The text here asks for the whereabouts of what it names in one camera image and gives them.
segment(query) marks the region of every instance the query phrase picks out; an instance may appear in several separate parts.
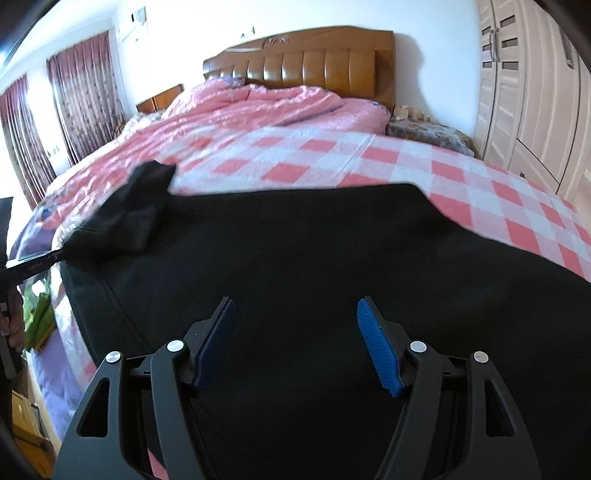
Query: wooden wardrobe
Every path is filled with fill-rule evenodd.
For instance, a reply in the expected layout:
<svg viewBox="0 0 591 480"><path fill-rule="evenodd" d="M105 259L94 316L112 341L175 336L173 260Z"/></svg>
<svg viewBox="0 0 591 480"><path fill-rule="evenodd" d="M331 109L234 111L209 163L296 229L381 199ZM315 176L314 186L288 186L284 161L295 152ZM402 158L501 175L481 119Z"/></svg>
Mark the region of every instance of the wooden wardrobe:
<svg viewBox="0 0 591 480"><path fill-rule="evenodd" d="M477 2L482 65L476 148L485 162L573 202L591 229L589 71L534 0Z"/></svg>

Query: patterned curtain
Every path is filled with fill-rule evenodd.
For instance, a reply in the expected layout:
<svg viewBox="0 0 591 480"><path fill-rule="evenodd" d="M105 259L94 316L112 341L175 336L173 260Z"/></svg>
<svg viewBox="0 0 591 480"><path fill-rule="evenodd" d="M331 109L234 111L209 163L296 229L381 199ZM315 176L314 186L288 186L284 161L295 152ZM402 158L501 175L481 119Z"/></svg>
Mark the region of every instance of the patterned curtain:
<svg viewBox="0 0 591 480"><path fill-rule="evenodd" d="M56 174L39 138L27 101L28 91L24 76L0 95L0 120L12 165L33 209L43 200Z"/></svg>
<svg viewBox="0 0 591 480"><path fill-rule="evenodd" d="M70 163L75 165L112 141L123 121L109 33L51 57L47 71Z"/></svg>

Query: silver screw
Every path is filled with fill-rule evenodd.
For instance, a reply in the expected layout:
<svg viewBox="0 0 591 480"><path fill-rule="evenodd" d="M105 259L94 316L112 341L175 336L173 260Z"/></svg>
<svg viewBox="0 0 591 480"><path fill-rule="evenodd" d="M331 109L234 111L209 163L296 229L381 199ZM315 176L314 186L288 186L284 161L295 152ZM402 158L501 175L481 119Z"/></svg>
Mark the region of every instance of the silver screw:
<svg viewBox="0 0 591 480"><path fill-rule="evenodd" d="M427 345L425 345L424 343L422 343L418 340L415 340L414 342L411 342L410 349L413 352L423 353L423 352L427 351Z"/></svg>
<svg viewBox="0 0 591 480"><path fill-rule="evenodd" d="M107 360L108 364L115 364L119 360L121 360L121 352L115 351L115 352L107 353L105 360Z"/></svg>
<svg viewBox="0 0 591 480"><path fill-rule="evenodd" d="M475 352L474 353L474 360L481 364L485 364L488 362L488 355L484 352Z"/></svg>
<svg viewBox="0 0 591 480"><path fill-rule="evenodd" d="M182 340L172 340L168 343L166 348L169 352L180 352L184 347L184 343Z"/></svg>

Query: headboard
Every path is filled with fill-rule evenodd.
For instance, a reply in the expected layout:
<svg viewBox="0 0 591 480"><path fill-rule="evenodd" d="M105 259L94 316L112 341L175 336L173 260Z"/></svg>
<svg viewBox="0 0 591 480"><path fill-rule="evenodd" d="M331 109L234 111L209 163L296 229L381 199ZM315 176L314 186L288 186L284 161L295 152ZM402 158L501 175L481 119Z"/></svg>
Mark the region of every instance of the headboard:
<svg viewBox="0 0 591 480"><path fill-rule="evenodd" d="M316 85L392 111L394 33L324 27L252 40L203 62L203 75L240 77L270 88Z"/></svg>
<svg viewBox="0 0 591 480"><path fill-rule="evenodd" d="M168 108L178 94L183 91L184 86L177 85L176 87L169 88L152 98L148 98L147 100L138 103L135 107L138 109L138 112L142 113L154 113L158 110L164 110L165 108Z"/></svg>

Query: wardrobe drawer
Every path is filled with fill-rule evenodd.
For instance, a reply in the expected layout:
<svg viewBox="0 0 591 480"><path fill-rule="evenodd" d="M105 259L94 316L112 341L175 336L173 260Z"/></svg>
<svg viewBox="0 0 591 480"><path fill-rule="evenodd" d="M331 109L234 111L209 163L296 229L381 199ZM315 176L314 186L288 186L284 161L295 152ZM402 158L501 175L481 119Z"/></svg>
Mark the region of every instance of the wardrobe drawer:
<svg viewBox="0 0 591 480"><path fill-rule="evenodd" d="M509 171L544 187L549 192L556 193L558 190L558 182L552 174L519 140L515 143Z"/></svg>

